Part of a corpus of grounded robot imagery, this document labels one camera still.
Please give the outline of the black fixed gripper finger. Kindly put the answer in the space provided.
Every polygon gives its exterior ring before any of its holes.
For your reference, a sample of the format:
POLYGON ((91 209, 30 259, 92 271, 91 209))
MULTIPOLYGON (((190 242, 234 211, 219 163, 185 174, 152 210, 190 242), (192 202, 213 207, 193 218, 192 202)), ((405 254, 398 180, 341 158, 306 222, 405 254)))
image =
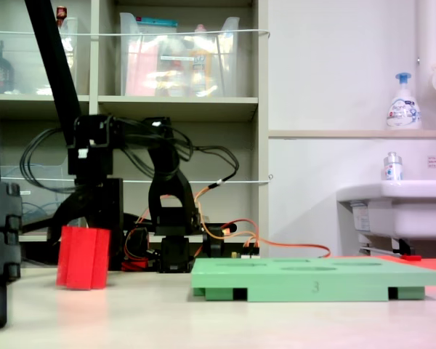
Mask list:
POLYGON ((93 223, 97 228, 123 232, 124 186, 121 178, 108 178, 96 189, 93 223))

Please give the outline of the black curved moving gripper finger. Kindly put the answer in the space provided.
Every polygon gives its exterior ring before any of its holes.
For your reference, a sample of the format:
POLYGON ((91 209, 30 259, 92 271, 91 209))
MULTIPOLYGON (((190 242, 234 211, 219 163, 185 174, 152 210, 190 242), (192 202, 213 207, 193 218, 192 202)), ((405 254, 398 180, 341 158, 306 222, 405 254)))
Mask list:
POLYGON ((70 221, 81 217, 88 217, 94 199, 93 188, 89 186, 78 187, 69 197, 61 203, 48 227, 47 241, 56 244, 61 237, 62 227, 70 221))

